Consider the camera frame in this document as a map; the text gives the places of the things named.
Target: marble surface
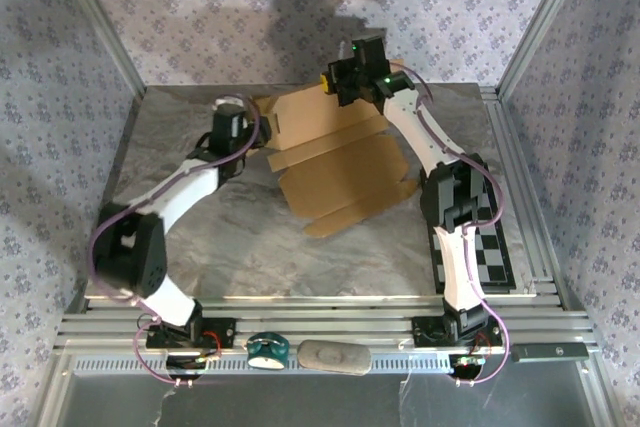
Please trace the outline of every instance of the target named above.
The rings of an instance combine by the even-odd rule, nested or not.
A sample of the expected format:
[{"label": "marble surface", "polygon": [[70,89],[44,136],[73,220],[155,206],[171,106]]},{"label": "marble surface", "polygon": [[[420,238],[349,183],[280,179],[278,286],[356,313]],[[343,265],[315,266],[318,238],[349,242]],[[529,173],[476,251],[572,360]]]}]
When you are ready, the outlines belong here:
[{"label": "marble surface", "polygon": [[[467,152],[483,156],[506,191],[477,85],[440,84],[432,90],[434,117]],[[238,88],[149,88],[122,165],[116,200],[143,194],[170,175],[209,130],[213,96],[233,91]],[[417,176],[417,157],[393,133],[410,162],[409,176]],[[169,232],[169,274],[185,292],[198,297],[435,293],[418,193],[332,237],[310,238],[302,232],[308,220],[290,212],[267,155],[263,151],[250,157],[242,175],[203,199]],[[522,293],[531,288],[531,271],[508,195],[507,202],[503,225],[515,292]]]}]

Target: floral wallpaper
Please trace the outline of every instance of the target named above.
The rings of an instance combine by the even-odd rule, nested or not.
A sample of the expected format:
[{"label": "floral wallpaper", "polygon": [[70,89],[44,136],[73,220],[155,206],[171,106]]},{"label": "floral wallpaper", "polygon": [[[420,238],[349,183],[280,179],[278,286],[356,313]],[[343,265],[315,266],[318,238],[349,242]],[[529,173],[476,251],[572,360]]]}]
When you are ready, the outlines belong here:
[{"label": "floral wallpaper", "polygon": [[556,253],[640,425],[640,0],[566,0],[509,99]]},{"label": "floral wallpaper", "polygon": [[133,95],[75,0],[2,0],[0,425],[24,425]]},{"label": "floral wallpaper", "polygon": [[317,80],[341,42],[378,32],[427,80],[496,85],[539,2],[100,0],[149,85]]}]

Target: checkerboard pattern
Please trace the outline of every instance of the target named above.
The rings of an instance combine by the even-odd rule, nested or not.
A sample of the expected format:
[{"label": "checkerboard pattern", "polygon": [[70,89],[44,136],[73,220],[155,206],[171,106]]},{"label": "checkerboard pattern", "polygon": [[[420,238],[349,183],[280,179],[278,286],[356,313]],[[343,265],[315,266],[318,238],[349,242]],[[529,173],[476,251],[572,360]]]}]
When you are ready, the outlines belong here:
[{"label": "checkerboard pattern", "polygon": [[[497,208],[496,200],[491,184],[485,182],[484,190],[478,217],[480,220],[489,220]],[[431,226],[429,226],[429,234],[436,292],[441,294],[444,292],[442,250],[438,236]],[[491,227],[476,230],[476,258],[478,260],[478,276],[485,293],[508,293],[511,289],[515,289],[516,283],[500,221]]]}]

